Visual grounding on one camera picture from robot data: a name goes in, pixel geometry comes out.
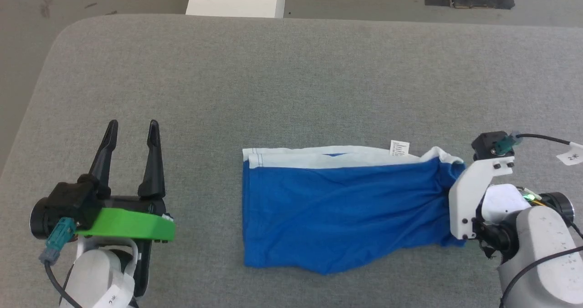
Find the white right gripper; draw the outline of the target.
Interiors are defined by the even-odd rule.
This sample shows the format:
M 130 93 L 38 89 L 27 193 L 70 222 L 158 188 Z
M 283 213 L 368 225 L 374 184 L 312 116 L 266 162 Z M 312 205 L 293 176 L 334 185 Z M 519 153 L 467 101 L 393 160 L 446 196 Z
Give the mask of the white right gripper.
M 449 191 L 450 233 L 458 240 L 476 238 L 474 224 L 481 201 L 492 179 L 513 173 L 514 159 L 474 161 Z

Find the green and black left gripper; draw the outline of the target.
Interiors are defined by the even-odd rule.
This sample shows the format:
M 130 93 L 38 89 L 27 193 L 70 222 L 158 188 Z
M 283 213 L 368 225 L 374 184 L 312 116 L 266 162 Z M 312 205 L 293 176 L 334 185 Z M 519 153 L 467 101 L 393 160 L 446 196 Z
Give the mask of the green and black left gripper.
M 108 198 L 111 157 L 117 146 L 118 121 L 108 123 L 105 134 L 94 157 L 89 174 L 95 183 L 97 197 Z M 152 119 L 147 137 L 148 158 L 143 181 L 138 187 L 141 198 L 166 196 L 162 142 L 158 121 Z M 115 237 L 134 240 L 170 242 L 175 239 L 176 224 L 167 213 L 163 199 L 140 199 L 136 196 L 112 196 L 103 201 L 104 207 L 86 231 L 77 229 L 79 236 Z

